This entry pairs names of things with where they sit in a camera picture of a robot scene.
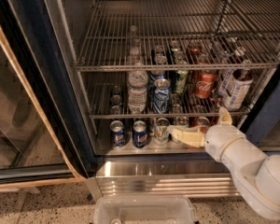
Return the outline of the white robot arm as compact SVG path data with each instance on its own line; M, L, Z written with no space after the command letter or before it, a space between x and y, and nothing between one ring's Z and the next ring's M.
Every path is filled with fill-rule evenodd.
M232 125L221 107L217 124L202 133L198 127L169 127L169 134L192 147L203 147L231 173L234 186L261 217L280 220L280 155L267 155Z

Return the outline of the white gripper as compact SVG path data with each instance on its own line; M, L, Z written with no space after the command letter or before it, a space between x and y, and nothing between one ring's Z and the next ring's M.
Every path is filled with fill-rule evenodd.
M239 130L231 126L232 118L230 112L225 107L220 107L218 111L219 117L217 123L210 127L205 134L200 131L199 126L169 126L169 134L174 140L191 147L203 147L206 152L214 159L220 160L224 149L240 137Z

